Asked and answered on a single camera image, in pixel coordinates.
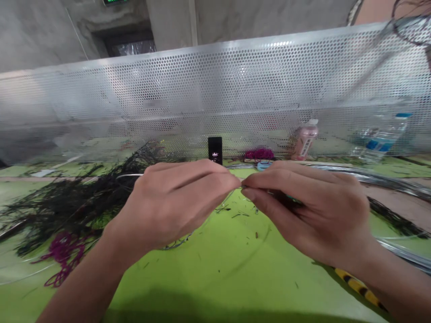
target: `water bottle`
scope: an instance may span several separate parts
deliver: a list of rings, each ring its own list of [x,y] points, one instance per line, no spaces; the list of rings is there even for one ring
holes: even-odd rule
[[[398,113],[387,126],[379,129],[368,142],[360,159],[369,164],[378,163],[404,133],[411,115],[411,113]]]

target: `yellow striped handle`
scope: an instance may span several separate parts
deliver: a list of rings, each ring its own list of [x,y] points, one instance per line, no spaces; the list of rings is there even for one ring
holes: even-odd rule
[[[355,292],[359,295],[363,296],[367,301],[372,303],[373,305],[385,310],[387,309],[383,306],[383,304],[378,300],[378,298],[374,295],[372,291],[370,291],[362,282],[358,281],[355,277],[350,275],[348,272],[334,268],[335,273],[344,280]]]

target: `plastic bottle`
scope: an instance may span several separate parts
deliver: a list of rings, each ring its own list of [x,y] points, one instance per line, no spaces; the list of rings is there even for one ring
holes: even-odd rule
[[[386,127],[379,129],[368,142],[360,159],[369,164],[378,163],[404,133],[411,115],[411,113],[398,113]]]
[[[307,159],[308,150],[310,149],[314,138],[316,138],[319,133],[319,129],[316,126],[318,122],[318,119],[310,119],[301,127],[295,152],[291,157],[292,160],[304,161]]]

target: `left hand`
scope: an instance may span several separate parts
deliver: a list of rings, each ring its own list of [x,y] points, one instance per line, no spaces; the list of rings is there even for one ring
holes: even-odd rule
[[[119,248],[129,267],[150,250],[201,226],[227,194],[240,186],[238,178],[209,159],[150,166],[103,237]]]

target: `green tabletop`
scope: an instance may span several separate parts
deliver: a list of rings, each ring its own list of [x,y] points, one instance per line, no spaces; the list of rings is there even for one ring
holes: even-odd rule
[[[398,177],[431,177],[431,169],[426,166],[392,159],[387,157],[384,162],[389,165],[377,171]],[[60,167],[55,176],[74,176],[89,166],[71,163]],[[419,175],[397,173],[407,172],[406,167]],[[0,176],[28,176],[29,172],[48,168],[14,166],[1,170]],[[253,171],[232,172],[244,178]],[[0,182],[0,204],[46,184]],[[213,212],[179,248],[152,251],[133,265],[125,273],[103,321],[392,322],[388,314],[352,291],[332,269],[288,244],[264,214],[255,212],[240,190],[234,191],[225,206],[230,210]],[[234,217],[239,211],[249,216]],[[370,222],[375,234],[394,234],[378,218],[373,216]],[[44,283],[59,271],[58,264],[23,262],[43,254],[47,245],[21,259],[13,251],[19,238],[0,244],[0,322],[34,322],[55,292]],[[418,248],[430,246],[429,241],[425,243]]]

